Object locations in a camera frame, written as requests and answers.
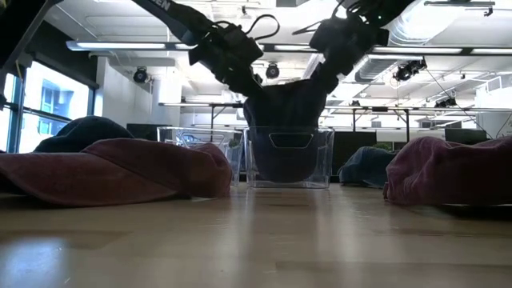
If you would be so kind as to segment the silver ceiling duct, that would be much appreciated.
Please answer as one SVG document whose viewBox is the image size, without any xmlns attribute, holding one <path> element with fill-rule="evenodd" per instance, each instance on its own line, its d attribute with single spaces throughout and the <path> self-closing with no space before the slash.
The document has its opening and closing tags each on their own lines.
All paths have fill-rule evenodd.
<svg viewBox="0 0 512 288">
<path fill-rule="evenodd" d="M 480 0 L 413 0 L 388 29 L 388 46 L 423 46 L 443 32 L 467 8 L 493 6 Z"/>
</svg>

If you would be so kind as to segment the maroon baseball cap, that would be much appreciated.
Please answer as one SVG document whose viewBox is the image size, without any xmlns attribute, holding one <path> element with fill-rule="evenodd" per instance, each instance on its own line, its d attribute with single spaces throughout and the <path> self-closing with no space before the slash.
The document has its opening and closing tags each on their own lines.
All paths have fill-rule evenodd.
<svg viewBox="0 0 512 288">
<path fill-rule="evenodd" d="M 386 174 L 383 197 L 395 205 L 512 205 L 512 136 L 474 145 L 416 138 Z"/>
<path fill-rule="evenodd" d="M 219 198 L 232 169 L 212 144 L 185 148 L 131 138 L 97 141 L 77 153 L 0 155 L 0 193 L 60 206 L 116 206 L 173 196 Z"/>
</svg>

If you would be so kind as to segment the ceiling light strip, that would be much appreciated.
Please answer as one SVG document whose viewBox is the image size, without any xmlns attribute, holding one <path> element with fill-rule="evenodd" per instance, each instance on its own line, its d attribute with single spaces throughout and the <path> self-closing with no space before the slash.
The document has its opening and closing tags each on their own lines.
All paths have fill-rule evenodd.
<svg viewBox="0 0 512 288">
<path fill-rule="evenodd" d="M 317 53 L 316 49 L 308 45 L 274 45 L 276 51 L 289 52 L 289 53 Z"/>
<path fill-rule="evenodd" d="M 403 55 L 457 55 L 457 56 L 512 56 L 512 48 L 434 47 L 434 46 L 377 46 L 372 54 Z"/>
<path fill-rule="evenodd" d="M 77 42 L 67 41 L 66 46 L 72 51 L 176 51 L 190 50 L 193 46 L 187 46 L 179 42 Z"/>
</svg>

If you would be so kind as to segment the black background monitor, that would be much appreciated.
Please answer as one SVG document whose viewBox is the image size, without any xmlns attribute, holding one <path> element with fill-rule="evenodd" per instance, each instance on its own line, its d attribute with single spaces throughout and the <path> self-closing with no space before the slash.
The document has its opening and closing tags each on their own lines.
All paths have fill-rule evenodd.
<svg viewBox="0 0 512 288">
<path fill-rule="evenodd" d="M 445 129 L 445 140 L 460 144 L 473 145 L 488 140 L 487 134 L 483 130 L 471 129 Z"/>
<path fill-rule="evenodd" d="M 377 143 L 375 132 L 345 132 L 334 133 L 332 173 L 336 175 L 339 169 L 362 146 L 373 146 Z"/>
</svg>

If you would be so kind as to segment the blue denim baseball cap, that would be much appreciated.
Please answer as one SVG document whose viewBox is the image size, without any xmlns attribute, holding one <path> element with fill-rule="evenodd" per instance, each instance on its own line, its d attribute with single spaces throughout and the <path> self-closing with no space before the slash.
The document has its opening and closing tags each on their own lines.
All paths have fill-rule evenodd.
<svg viewBox="0 0 512 288">
<path fill-rule="evenodd" d="M 99 116 L 86 116 L 67 123 L 55 136 L 41 141 L 35 153 L 77 153 L 97 141 L 134 138 L 126 128 Z"/>
<path fill-rule="evenodd" d="M 339 169 L 339 181 L 342 184 L 364 185 L 382 189 L 387 183 L 386 168 L 396 155 L 396 152 L 382 148 L 360 147 Z"/>
<path fill-rule="evenodd" d="M 318 127 L 327 95 L 316 90 L 311 77 L 264 86 L 262 94 L 245 100 L 243 113 L 249 127 Z"/>
</svg>

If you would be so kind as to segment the black aluminium rig frame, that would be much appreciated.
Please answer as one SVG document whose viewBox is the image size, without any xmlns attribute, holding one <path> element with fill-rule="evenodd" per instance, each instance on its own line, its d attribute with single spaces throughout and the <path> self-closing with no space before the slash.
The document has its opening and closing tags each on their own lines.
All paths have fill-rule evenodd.
<svg viewBox="0 0 512 288">
<path fill-rule="evenodd" d="M 11 0 L 0 13 L 0 70 L 11 68 L 51 7 L 63 0 Z"/>
</svg>

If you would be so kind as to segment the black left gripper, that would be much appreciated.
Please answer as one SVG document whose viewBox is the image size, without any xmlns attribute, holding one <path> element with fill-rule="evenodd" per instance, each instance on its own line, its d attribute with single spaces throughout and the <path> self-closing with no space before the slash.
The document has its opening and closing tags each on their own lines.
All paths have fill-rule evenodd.
<svg viewBox="0 0 512 288">
<path fill-rule="evenodd" d="M 240 26 L 228 23 L 213 26 L 198 44 L 188 51 L 189 64 L 201 64 L 218 81 L 237 94 L 252 97 L 262 94 L 252 64 L 263 56 L 262 49 Z"/>
</svg>

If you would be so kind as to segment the clear plastic bin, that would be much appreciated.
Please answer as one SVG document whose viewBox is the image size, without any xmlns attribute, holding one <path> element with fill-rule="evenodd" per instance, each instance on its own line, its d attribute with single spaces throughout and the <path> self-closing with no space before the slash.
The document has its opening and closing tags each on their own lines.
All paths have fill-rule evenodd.
<svg viewBox="0 0 512 288">
<path fill-rule="evenodd" d="M 332 174 L 333 145 L 331 128 L 248 127 L 244 130 L 247 185 L 327 189 Z"/>
<path fill-rule="evenodd" d="M 226 156 L 233 171 L 231 185 L 239 184 L 240 168 L 243 154 L 243 132 L 226 129 L 207 129 L 197 127 L 157 128 L 157 139 L 160 142 L 173 143 L 186 148 L 197 148 L 203 144 L 213 144 Z"/>
</svg>

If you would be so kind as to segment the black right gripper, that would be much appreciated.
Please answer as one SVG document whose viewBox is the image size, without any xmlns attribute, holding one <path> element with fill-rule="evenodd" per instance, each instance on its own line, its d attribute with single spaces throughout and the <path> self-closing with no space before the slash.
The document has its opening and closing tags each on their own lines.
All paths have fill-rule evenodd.
<svg viewBox="0 0 512 288">
<path fill-rule="evenodd" d="M 387 29 L 367 25 L 356 18 L 323 20 L 310 40 L 310 48 L 325 59 L 313 72 L 316 90 L 330 94 L 338 86 L 339 74 L 347 76 L 374 46 L 386 46 L 388 39 Z"/>
</svg>

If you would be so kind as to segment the black background table frame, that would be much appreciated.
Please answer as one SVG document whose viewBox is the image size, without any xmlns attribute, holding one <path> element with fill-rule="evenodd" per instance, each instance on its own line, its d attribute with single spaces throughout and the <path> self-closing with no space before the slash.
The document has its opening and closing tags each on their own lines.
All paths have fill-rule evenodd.
<svg viewBox="0 0 512 288">
<path fill-rule="evenodd" d="M 477 111 L 467 108 L 408 106 L 327 106 L 318 123 L 337 130 L 443 130 L 475 126 Z"/>
</svg>

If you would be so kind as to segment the large window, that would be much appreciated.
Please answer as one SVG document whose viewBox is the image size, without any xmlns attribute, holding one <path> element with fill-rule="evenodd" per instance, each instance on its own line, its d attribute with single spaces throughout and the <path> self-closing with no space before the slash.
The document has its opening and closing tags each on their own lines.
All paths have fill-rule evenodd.
<svg viewBox="0 0 512 288">
<path fill-rule="evenodd" d="M 75 120 L 87 116 L 91 89 L 35 62 L 26 70 L 23 82 L 16 74 L 6 75 L 4 95 L 12 103 L 16 102 L 16 97 L 23 96 L 25 107 Z M 33 151 L 41 141 L 57 135 L 64 126 L 65 123 L 57 119 L 23 113 L 18 152 Z"/>
</svg>

